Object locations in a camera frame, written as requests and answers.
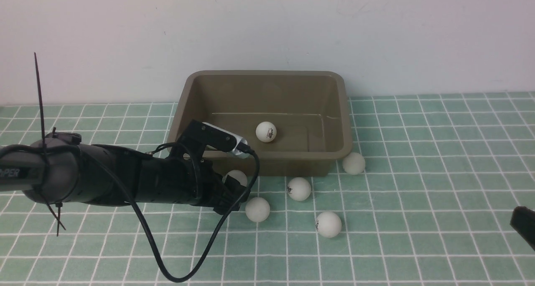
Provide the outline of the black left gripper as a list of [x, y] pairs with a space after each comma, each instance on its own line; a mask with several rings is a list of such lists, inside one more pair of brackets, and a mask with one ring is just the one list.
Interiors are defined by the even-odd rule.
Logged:
[[145, 202], [213, 207], [219, 215], [239, 210], [251, 192], [236, 179], [221, 181], [211, 162], [183, 158], [145, 160]]

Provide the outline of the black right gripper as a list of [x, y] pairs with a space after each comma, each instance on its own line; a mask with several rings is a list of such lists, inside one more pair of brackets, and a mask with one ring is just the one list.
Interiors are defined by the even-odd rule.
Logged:
[[524, 206], [517, 206], [512, 212], [511, 227], [535, 250], [535, 212]]

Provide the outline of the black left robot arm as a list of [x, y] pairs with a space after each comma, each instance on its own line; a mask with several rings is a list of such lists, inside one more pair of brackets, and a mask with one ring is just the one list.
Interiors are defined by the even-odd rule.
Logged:
[[207, 207], [220, 215], [238, 210], [250, 194], [235, 178], [216, 173], [208, 160], [193, 163], [121, 146], [86, 145], [75, 133], [1, 148], [1, 191], [21, 191], [39, 204], [129, 206], [117, 181], [137, 203]]

